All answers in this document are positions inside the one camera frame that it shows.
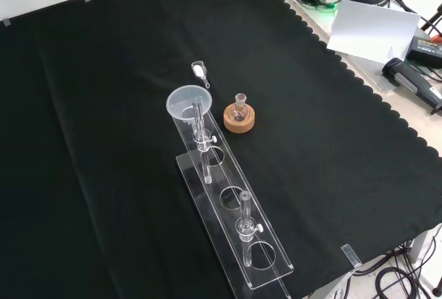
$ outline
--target clear funnel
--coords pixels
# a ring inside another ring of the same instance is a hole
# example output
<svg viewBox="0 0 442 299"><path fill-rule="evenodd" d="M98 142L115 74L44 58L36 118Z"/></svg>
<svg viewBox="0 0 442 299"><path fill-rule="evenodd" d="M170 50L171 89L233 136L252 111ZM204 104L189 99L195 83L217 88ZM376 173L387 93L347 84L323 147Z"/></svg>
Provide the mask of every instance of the clear funnel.
<svg viewBox="0 0 442 299"><path fill-rule="evenodd" d="M193 104L200 104L201 115L207 113L212 105L212 96L203 87L186 85L174 90L166 101L166 108L173 118L195 123Z"/></svg>

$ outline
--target small glass flask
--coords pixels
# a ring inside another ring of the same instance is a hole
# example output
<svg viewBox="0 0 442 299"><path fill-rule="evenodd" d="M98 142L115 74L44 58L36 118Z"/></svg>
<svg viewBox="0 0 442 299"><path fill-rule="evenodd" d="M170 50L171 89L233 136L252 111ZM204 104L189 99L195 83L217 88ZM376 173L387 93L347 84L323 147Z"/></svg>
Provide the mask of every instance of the small glass flask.
<svg viewBox="0 0 442 299"><path fill-rule="evenodd" d="M246 105L246 95L239 93L235 96L235 104L230 108L229 117L233 121L242 122L249 118L249 109Z"/></svg>

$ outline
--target acrylic test tube rack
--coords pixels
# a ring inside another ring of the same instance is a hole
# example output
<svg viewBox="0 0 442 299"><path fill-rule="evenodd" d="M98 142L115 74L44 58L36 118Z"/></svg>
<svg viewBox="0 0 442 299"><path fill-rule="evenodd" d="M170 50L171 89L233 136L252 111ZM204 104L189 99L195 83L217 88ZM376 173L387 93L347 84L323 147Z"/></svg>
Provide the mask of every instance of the acrylic test tube rack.
<svg viewBox="0 0 442 299"><path fill-rule="evenodd" d="M237 299L290 298L293 271L199 86L173 91L166 107L186 146L177 157L204 226Z"/></svg>

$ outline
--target black cloth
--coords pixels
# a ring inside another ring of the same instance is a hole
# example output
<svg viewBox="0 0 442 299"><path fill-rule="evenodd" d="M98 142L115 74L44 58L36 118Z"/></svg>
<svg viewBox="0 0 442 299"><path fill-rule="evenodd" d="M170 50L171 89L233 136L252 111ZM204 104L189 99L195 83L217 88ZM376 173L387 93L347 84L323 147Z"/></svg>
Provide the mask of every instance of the black cloth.
<svg viewBox="0 0 442 299"><path fill-rule="evenodd" d="M283 0L73 0L9 28L30 31L39 65L20 65L47 84L38 93L50 95L69 182L81 185L120 298L231 297L165 107L175 88L199 83L196 60L220 126L236 93L256 111L251 132L225 136L295 266L292 298L352 268L344 244L366 262L442 222L437 152ZM18 66L26 54L11 56Z"/></svg>
<svg viewBox="0 0 442 299"><path fill-rule="evenodd" d="M0 45L0 298L118 298L32 31Z"/></svg>

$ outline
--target black power tool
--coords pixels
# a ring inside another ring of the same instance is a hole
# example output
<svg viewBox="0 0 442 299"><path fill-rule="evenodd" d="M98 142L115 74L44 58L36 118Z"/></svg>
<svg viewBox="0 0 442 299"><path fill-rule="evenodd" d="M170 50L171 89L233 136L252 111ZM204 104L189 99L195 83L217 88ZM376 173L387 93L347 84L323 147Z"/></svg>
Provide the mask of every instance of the black power tool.
<svg viewBox="0 0 442 299"><path fill-rule="evenodd" d="M430 105L433 108L432 115L442 108L440 92L400 59L394 58L388 61L382 69L382 73L392 84L406 87L419 99Z"/></svg>

